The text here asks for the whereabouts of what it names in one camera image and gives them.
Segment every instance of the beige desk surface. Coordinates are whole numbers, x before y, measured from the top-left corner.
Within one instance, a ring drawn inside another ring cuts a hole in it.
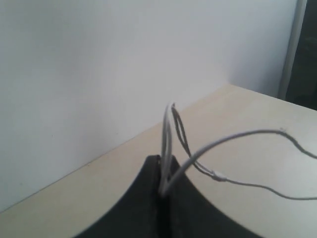
[[[227,85],[181,112],[192,151],[231,133],[283,128],[317,153],[317,112]],[[147,155],[160,152],[161,124],[143,132],[0,214],[1,238],[66,238],[109,210]],[[186,155],[174,136],[173,153]],[[317,161],[277,135],[223,144],[201,159],[232,179],[293,196],[317,195]],[[316,237],[317,201],[289,201],[263,189],[217,183],[194,168],[188,177],[223,213],[265,237]]]

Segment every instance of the wall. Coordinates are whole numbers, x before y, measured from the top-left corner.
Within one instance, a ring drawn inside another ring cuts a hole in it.
[[[295,5],[0,0],[0,210],[159,122],[171,99],[226,82],[275,96]]]

